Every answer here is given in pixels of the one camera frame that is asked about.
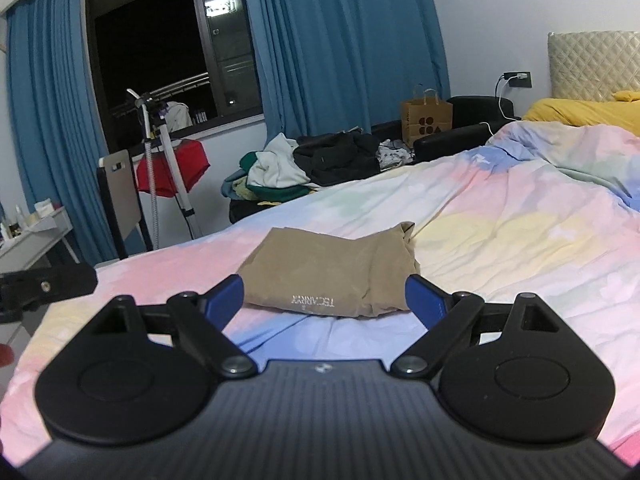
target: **quilted headboard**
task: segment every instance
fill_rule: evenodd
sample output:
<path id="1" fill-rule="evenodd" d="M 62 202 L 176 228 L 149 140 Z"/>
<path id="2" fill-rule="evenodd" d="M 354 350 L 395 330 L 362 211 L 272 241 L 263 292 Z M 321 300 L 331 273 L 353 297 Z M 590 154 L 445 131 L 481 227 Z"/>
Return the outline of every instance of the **quilted headboard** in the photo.
<path id="1" fill-rule="evenodd" d="M 552 97 L 611 101 L 640 90 L 640 32 L 549 34 L 548 49 Z"/>

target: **chair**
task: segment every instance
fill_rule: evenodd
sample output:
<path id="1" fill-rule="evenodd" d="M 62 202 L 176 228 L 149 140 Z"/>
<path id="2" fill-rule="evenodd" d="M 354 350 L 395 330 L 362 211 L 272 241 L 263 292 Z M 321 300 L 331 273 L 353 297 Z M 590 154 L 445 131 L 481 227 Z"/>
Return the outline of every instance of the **chair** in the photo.
<path id="1" fill-rule="evenodd" d="M 102 206 L 119 259 L 129 257 L 124 240 L 136 226 L 140 228 L 146 250 L 152 251 L 153 245 L 142 212 L 129 152 L 122 150 L 101 158 L 96 175 Z"/>

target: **lit sign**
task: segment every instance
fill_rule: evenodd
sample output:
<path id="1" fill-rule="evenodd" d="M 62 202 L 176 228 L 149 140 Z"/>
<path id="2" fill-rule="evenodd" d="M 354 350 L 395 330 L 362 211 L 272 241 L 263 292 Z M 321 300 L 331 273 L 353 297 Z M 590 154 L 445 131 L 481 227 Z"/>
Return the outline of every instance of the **lit sign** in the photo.
<path id="1" fill-rule="evenodd" d="M 204 6 L 207 9 L 207 17 L 214 18 L 215 16 L 222 16 L 222 14 L 229 14 L 230 12 L 236 12 L 238 10 L 237 0 L 211 0 L 205 2 Z"/>

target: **yellow pillow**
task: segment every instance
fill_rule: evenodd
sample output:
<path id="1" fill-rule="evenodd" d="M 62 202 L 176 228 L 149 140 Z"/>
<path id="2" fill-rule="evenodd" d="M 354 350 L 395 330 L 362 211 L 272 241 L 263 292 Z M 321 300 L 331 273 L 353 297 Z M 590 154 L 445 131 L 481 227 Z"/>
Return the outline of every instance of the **yellow pillow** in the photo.
<path id="1" fill-rule="evenodd" d="M 633 101 L 640 101 L 640 92 L 635 90 L 621 90 L 613 94 L 613 98 L 616 101 L 624 101 L 625 103 L 632 103 Z"/>
<path id="2" fill-rule="evenodd" d="M 531 105 L 523 119 L 525 121 L 559 121 L 569 126 L 610 124 L 620 126 L 640 137 L 640 100 L 597 103 L 570 99 L 540 99 Z"/>

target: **metal screw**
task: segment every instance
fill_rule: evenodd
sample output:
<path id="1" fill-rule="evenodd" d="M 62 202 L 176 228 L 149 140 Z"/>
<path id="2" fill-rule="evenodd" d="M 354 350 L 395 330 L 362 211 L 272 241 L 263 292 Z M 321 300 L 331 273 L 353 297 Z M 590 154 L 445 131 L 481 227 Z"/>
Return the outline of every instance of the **metal screw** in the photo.
<path id="1" fill-rule="evenodd" d="M 458 302 L 464 300 L 465 298 L 468 298 L 469 296 L 471 296 L 471 292 L 467 292 L 466 290 L 459 290 L 457 292 L 454 292 L 451 295 L 451 299 L 453 300 L 451 302 L 451 306 L 456 306 Z"/>
<path id="2" fill-rule="evenodd" d="M 243 355 L 227 357 L 222 361 L 222 369 L 233 375 L 245 374 L 254 367 L 254 362 Z"/>
<path id="3" fill-rule="evenodd" d="M 315 367 L 316 372 L 318 372 L 319 374 L 327 374 L 333 369 L 334 367 L 329 363 L 322 363 L 321 365 L 316 365 Z"/>
<path id="4" fill-rule="evenodd" d="M 403 374 L 414 375 L 425 371 L 429 365 L 427 364 L 427 361 L 421 357 L 415 355 L 404 355 L 396 359 L 394 366 Z"/>

